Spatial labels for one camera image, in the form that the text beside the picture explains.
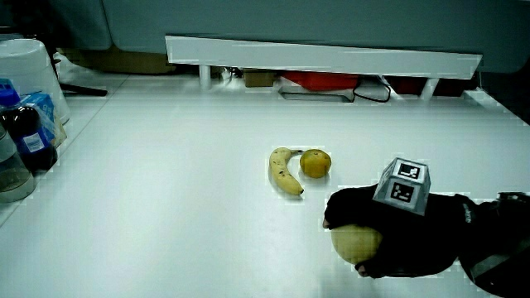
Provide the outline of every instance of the apriltag cube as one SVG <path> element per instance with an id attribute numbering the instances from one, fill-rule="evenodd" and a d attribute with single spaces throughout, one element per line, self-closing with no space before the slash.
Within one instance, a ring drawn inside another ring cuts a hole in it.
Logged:
<path id="1" fill-rule="evenodd" d="M 384 169 L 373 199 L 424 215 L 430 188 L 427 165 L 397 157 Z"/>

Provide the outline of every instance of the yellow banana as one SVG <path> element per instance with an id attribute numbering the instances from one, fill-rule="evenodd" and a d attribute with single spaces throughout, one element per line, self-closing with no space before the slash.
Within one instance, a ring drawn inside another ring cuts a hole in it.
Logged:
<path id="1" fill-rule="evenodd" d="M 287 163 L 294 154 L 302 153 L 302 150 L 291 150 L 285 147 L 276 148 L 268 160 L 271 168 L 272 178 L 278 186 L 291 195 L 300 195 L 304 192 L 300 182 L 289 173 Z"/>

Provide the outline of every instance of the white tabletop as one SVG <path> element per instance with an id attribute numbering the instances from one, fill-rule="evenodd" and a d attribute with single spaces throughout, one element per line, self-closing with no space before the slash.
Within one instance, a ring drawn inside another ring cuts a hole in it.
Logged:
<path id="1" fill-rule="evenodd" d="M 186 78 L 129 76 L 70 138 L 0 228 L 0 296 L 489 296 L 458 264 L 426 278 L 362 278 L 321 223 L 333 192 L 377 182 L 396 156 L 429 165 L 431 192 L 480 202 L 529 191 L 521 120 L 483 93 L 470 94 L 484 106 L 325 103 L 267 89 L 201 92 L 198 77 Z M 267 168 L 280 146 L 325 150 L 329 176 L 305 178 L 293 157 L 306 191 L 283 194 Z"/>

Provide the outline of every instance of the white bin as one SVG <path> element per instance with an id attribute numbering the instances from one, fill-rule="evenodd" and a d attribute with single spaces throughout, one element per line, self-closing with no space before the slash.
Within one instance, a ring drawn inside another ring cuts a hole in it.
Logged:
<path id="1" fill-rule="evenodd" d="M 49 94 L 60 121 L 70 119 L 70 108 L 55 76 L 44 44 L 32 39 L 0 41 L 0 79 L 10 79 L 20 94 Z"/>

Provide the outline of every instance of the table leg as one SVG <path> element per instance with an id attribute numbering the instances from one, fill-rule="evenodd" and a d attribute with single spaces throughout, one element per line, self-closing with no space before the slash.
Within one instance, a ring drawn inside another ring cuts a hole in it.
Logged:
<path id="1" fill-rule="evenodd" d="M 434 94 L 434 89 L 436 89 L 436 86 L 438 85 L 438 81 L 440 79 L 428 79 L 425 83 L 425 87 L 423 87 L 422 94 L 420 95 L 420 99 L 422 100 L 429 100 L 432 98 L 432 94 Z"/>
<path id="2" fill-rule="evenodd" d="M 201 65 L 199 67 L 199 77 L 200 77 L 200 87 L 203 90 L 208 90 L 212 88 L 212 79 L 210 77 L 210 66 Z"/>

